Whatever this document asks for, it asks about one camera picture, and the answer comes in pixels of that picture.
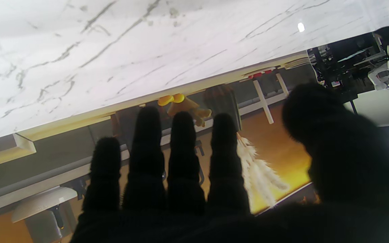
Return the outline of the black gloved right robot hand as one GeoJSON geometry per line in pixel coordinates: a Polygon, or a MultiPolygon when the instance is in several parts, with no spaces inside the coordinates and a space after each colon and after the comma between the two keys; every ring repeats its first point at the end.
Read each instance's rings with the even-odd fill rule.
{"type": "Polygon", "coordinates": [[[145,107],[136,120],[123,197],[119,142],[97,142],[71,242],[389,243],[389,133],[317,83],[293,89],[282,120],[312,159],[308,174],[320,203],[253,216],[236,126],[225,113],[213,122],[208,197],[199,184],[196,132],[187,112],[173,119],[165,189],[160,117],[155,107],[145,107]]]}

